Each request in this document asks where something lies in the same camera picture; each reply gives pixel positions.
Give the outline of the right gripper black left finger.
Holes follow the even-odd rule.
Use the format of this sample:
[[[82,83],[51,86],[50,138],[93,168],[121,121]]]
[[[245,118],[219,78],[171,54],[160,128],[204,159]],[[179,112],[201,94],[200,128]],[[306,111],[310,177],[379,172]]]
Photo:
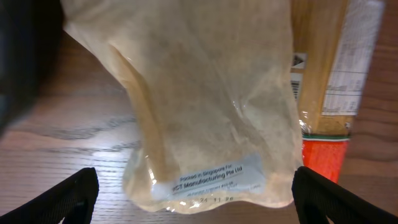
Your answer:
[[[91,222],[99,194],[95,168],[79,170],[31,201],[1,216],[1,223]]]

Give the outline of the kraft paper snack bag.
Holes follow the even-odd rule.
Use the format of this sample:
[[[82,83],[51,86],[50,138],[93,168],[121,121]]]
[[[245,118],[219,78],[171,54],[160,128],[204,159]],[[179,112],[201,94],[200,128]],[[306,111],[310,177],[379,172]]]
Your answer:
[[[293,201],[302,131],[283,0],[64,0],[65,31],[126,89],[139,124],[123,189],[149,212]]]

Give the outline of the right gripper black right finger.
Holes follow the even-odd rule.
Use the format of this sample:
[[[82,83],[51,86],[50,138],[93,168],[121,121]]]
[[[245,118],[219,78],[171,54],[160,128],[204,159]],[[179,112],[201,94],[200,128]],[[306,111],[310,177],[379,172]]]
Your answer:
[[[397,223],[395,215],[305,166],[295,171],[292,194],[300,224]]]

